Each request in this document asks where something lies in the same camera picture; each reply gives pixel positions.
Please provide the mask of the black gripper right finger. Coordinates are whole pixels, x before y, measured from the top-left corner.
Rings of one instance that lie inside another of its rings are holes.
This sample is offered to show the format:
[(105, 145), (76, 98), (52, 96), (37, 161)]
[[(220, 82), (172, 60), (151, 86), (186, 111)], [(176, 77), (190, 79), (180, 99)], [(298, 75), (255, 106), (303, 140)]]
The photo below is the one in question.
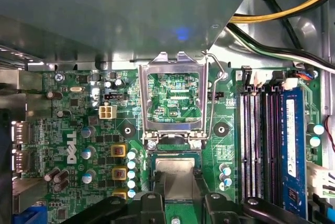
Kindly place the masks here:
[(210, 192), (202, 172), (193, 172), (192, 200), (199, 223), (310, 223), (261, 198), (247, 197), (237, 204)]

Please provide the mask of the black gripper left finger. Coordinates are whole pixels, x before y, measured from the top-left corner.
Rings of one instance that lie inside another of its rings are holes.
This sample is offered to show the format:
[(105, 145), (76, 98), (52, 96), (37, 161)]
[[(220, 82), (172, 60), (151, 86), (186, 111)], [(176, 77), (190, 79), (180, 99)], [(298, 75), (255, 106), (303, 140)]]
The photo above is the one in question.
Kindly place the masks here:
[(165, 182), (166, 173), (157, 172), (153, 191), (141, 194), (131, 203), (118, 196), (107, 197), (64, 223), (166, 223)]

